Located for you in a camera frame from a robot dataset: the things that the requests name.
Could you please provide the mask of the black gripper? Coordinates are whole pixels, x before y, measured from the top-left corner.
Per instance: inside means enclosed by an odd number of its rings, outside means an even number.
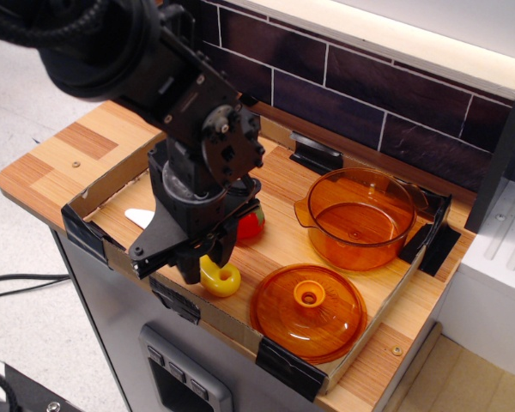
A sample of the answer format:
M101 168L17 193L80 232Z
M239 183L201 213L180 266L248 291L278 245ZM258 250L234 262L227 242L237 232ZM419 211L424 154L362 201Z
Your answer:
M217 183L204 159L194 158L173 139L148 152L155 199L154 218L129 249L132 267L143 279L164 266L177 268L185 283L201 281L200 257L225 266L237 242L239 220L259 201L261 189L249 172L262 164L262 146L253 141L248 153L229 143L213 155L221 171L240 166L233 182Z

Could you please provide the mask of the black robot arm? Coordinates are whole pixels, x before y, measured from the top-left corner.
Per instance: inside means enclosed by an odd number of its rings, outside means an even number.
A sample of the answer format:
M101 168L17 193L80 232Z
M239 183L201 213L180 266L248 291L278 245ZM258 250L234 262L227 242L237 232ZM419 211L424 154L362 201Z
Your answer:
M129 254L141 278L163 266L200 280L225 265L239 221L257 206L260 123L192 46L179 4L0 1L0 39L36 49L51 81L81 100L112 100L162 130L148 154L155 213Z

